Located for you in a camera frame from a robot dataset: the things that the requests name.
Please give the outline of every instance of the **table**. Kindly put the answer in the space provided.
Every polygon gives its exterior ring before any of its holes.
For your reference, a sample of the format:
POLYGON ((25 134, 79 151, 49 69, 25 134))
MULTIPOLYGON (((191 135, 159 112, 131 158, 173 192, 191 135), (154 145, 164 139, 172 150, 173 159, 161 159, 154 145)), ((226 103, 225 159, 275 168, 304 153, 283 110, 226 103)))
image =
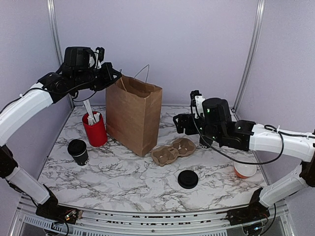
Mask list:
MULTIPOLYGON (((105 107, 93 110, 105 117, 105 107)), ((266 186, 259 167, 255 176, 240 179, 232 161, 209 149, 197 147, 191 156, 160 167, 150 154, 139 157, 110 137, 106 145, 92 147, 82 125, 85 113, 84 107, 74 109, 39 177, 39 182, 49 187, 62 204, 125 212, 200 211, 247 204, 255 190, 266 186), (88 165, 78 166, 67 153, 73 139, 87 143, 88 165), (183 189, 177 183, 183 170, 198 174, 195 188, 183 189)), ((169 145, 179 137, 187 137, 198 145, 197 135, 176 132, 172 118, 180 113, 189 113, 189 108, 162 107, 158 146, 169 145)), ((222 151, 236 159, 255 160, 251 152, 227 147, 222 151)))

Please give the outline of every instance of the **robotic arm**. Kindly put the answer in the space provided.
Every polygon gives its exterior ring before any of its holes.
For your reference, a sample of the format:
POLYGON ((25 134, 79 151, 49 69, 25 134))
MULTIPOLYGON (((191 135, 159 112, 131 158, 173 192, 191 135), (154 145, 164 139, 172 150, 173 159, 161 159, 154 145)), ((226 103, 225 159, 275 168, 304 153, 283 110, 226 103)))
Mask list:
POLYGON ((68 94, 74 96, 83 89, 101 91, 120 79, 121 73, 114 70, 110 62, 100 64, 104 52, 103 48, 97 48, 95 52, 87 47, 66 48, 64 62, 56 73, 48 73, 39 79, 0 112, 0 177, 38 203, 37 215, 75 223, 80 212, 58 205, 55 195, 18 165, 6 143, 26 121, 68 94))
POLYGON ((301 165, 290 174, 256 190, 249 206, 229 210, 227 219, 231 225, 259 220, 264 218, 264 215, 269 217, 268 208, 274 203, 305 187, 315 187, 314 133, 280 130, 248 120, 234 122, 226 100, 205 99, 198 90, 192 91, 190 98, 191 114, 179 114, 173 121, 178 133, 199 134, 199 142, 203 148, 215 149, 211 144, 218 142, 220 147, 226 146, 243 151, 269 151, 302 160, 301 165))

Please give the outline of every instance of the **bowl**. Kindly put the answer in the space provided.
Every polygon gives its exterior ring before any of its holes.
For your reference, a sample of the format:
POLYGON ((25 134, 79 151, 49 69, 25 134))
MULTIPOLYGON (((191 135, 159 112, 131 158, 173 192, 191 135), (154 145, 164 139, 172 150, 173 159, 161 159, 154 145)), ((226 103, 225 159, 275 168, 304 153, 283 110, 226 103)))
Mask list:
MULTIPOLYGON (((246 160, 246 162, 254 163, 252 160, 246 160)), ((257 166, 234 162, 234 171, 239 178, 249 178, 256 174, 257 166)))

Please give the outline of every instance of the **black coffee cup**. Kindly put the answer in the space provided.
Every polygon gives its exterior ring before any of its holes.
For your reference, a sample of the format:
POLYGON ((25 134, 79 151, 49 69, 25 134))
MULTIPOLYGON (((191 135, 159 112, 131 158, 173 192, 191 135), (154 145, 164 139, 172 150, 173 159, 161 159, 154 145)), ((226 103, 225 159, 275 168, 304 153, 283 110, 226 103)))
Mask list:
POLYGON ((79 166, 84 166, 89 162, 87 145, 82 140, 72 140, 68 145, 68 153, 73 157, 79 166))

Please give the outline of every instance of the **vertical metal pole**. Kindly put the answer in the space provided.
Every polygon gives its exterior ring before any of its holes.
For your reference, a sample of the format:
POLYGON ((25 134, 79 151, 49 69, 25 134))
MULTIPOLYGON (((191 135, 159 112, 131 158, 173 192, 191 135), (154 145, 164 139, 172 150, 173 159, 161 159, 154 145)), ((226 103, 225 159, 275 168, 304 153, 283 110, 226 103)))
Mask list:
MULTIPOLYGON (((48 6, 50 30, 52 32, 56 56, 57 56, 58 64, 60 66, 63 62, 63 55, 62 55, 60 40, 59 40, 59 33, 58 33, 58 27, 57 27, 57 19, 56 19, 54 0, 47 0, 47 6, 48 6)), ((67 98, 68 98, 71 110, 73 110, 74 104, 73 104, 72 98, 70 95, 68 95, 67 98)))
POLYGON ((260 36, 260 31, 261 31, 264 9, 265 9, 265 0, 258 0, 257 12, 256 12, 255 23, 254 23, 254 29, 253 29, 253 33, 252 33, 252 42, 251 42, 251 46, 250 46, 250 51, 249 51, 249 54, 247 57, 247 61, 246 61, 244 73, 242 76, 241 84, 240 84, 240 87, 239 87, 239 90, 237 92, 236 99, 235 99, 235 102, 234 102, 234 105, 232 108, 233 112, 237 112, 237 110, 238 110, 238 108, 242 102, 244 93, 245 93, 246 85, 247 85, 247 82, 248 82, 248 79, 250 76, 253 58, 254 58, 254 55, 256 53, 257 46, 258 46, 258 40, 259 40, 259 36, 260 36))

